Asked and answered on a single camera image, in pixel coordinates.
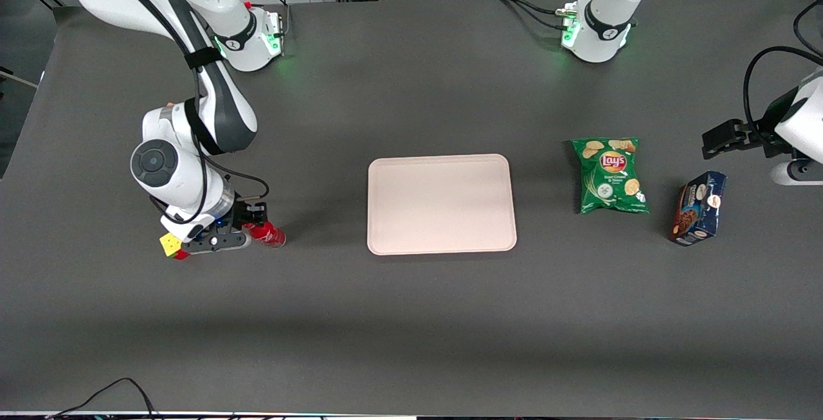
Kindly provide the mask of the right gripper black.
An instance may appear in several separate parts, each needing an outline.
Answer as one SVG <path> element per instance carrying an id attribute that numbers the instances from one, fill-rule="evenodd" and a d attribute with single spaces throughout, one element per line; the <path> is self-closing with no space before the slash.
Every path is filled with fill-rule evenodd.
<path id="1" fill-rule="evenodd" d="M 265 224 L 268 222 L 267 203 L 249 204 L 235 200 L 229 212 L 186 242 L 186 253 L 215 253 L 221 250 L 237 250 L 250 246 L 254 238 L 245 230 L 244 224 Z"/>

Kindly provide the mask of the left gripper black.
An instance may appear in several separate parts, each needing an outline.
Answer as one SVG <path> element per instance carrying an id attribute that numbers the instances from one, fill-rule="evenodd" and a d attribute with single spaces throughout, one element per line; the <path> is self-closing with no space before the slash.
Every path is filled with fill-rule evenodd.
<path id="1" fill-rule="evenodd" d="M 703 159 L 712 158 L 735 150 L 761 148 L 766 158 L 790 154 L 791 145 L 769 123 L 743 123 L 741 119 L 729 119 L 702 134 Z"/>

